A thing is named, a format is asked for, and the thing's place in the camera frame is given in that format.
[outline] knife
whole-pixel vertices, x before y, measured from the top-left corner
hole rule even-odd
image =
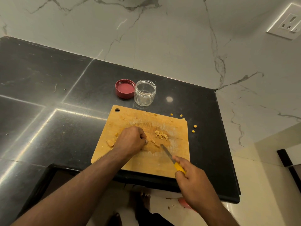
[[[160,145],[161,148],[163,148],[163,150],[165,151],[165,153],[168,155],[168,157],[171,159],[171,161],[173,162],[175,168],[177,169],[177,171],[182,171],[184,174],[186,174],[186,171],[183,169],[183,167],[181,167],[181,165],[179,163],[177,163],[173,158],[172,158],[172,155],[171,153],[168,151],[168,149],[163,145],[161,144]]]

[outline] yellow knife handle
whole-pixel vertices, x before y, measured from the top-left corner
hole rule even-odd
[[[179,163],[176,162],[174,165],[177,171],[182,171],[184,174],[186,174],[186,171],[183,169],[183,167],[181,167]]]

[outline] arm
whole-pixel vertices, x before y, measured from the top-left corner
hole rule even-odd
[[[126,128],[114,148],[32,207],[12,225],[86,225],[107,184],[147,143],[141,128]]]
[[[177,171],[175,178],[186,202],[196,210],[209,226],[239,226],[223,206],[205,172],[188,160],[174,156],[186,171]]]

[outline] hand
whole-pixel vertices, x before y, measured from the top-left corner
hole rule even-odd
[[[184,158],[178,156],[173,158],[186,171],[186,175],[182,171],[175,173],[175,178],[185,201],[200,215],[212,213],[223,208],[205,172]]]
[[[136,155],[141,148],[148,143],[146,134],[142,128],[131,126],[125,128],[118,136],[114,149],[132,157]]]

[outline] black pants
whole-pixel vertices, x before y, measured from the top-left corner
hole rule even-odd
[[[159,213],[150,213],[144,207],[138,210],[137,221],[139,226],[174,226]]]

